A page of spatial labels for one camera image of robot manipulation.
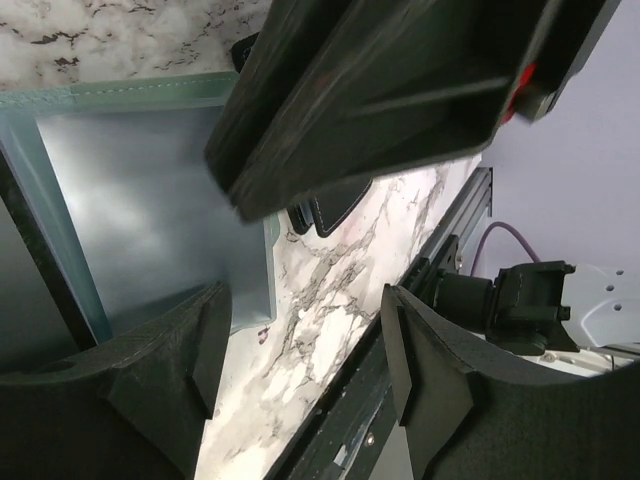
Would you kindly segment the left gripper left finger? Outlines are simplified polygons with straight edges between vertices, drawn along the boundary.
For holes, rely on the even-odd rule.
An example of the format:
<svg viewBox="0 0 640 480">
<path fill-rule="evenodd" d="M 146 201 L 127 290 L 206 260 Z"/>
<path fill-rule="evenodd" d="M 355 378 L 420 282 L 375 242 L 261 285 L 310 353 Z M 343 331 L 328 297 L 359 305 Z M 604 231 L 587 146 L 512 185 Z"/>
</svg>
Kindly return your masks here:
<svg viewBox="0 0 640 480">
<path fill-rule="evenodd" d="M 90 350 L 1 377 L 5 479 L 190 479 L 232 320 L 226 284 Z"/>
</svg>

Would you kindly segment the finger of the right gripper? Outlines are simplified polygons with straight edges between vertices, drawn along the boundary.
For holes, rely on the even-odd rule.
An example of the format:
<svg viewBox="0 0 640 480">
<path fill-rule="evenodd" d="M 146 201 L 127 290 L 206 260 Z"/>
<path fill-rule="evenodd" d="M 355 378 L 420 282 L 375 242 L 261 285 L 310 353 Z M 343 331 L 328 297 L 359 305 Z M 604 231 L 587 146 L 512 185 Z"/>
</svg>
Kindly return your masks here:
<svg viewBox="0 0 640 480">
<path fill-rule="evenodd" d="M 232 200 L 473 155 L 550 29 L 546 1 L 275 1 L 206 147 Z"/>
<path fill-rule="evenodd" d="M 240 149 L 227 154 L 227 196 L 253 222 L 329 189 L 474 156 L 477 149 Z"/>
</svg>

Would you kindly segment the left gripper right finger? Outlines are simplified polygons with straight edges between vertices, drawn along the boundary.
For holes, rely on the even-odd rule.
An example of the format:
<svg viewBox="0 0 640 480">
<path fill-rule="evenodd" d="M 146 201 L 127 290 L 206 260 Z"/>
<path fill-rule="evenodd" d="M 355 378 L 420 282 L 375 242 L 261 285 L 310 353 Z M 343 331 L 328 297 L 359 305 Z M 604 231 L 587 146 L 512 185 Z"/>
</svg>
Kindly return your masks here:
<svg viewBox="0 0 640 480">
<path fill-rule="evenodd" d="M 512 355 L 386 286 L 380 320 L 417 479 L 635 479 L 639 367 L 580 377 Z"/>
</svg>

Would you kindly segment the green card holder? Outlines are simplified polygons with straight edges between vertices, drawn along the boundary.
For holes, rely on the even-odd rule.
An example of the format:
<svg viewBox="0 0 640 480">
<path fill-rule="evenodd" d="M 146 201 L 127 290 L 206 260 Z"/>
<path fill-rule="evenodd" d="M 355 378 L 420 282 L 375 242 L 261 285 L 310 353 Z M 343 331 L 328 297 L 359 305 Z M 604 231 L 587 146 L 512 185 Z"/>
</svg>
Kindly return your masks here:
<svg viewBox="0 0 640 480">
<path fill-rule="evenodd" d="M 274 320 L 278 220 L 242 222 L 205 160 L 237 79 L 2 94 L 2 151 L 96 342 L 217 281 L 231 289 L 233 331 Z"/>
</svg>

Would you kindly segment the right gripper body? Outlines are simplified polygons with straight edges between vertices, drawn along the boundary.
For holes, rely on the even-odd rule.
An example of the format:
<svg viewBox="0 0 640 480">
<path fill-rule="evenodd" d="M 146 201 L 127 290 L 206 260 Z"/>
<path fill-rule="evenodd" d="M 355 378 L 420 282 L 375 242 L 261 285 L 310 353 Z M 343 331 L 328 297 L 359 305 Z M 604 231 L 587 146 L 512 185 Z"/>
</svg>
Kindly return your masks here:
<svg viewBox="0 0 640 480">
<path fill-rule="evenodd" d="M 569 80 L 585 66 L 619 0 L 568 0 L 560 5 L 537 57 L 520 76 L 503 119 L 535 122 L 547 115 Z"/>
</svg>

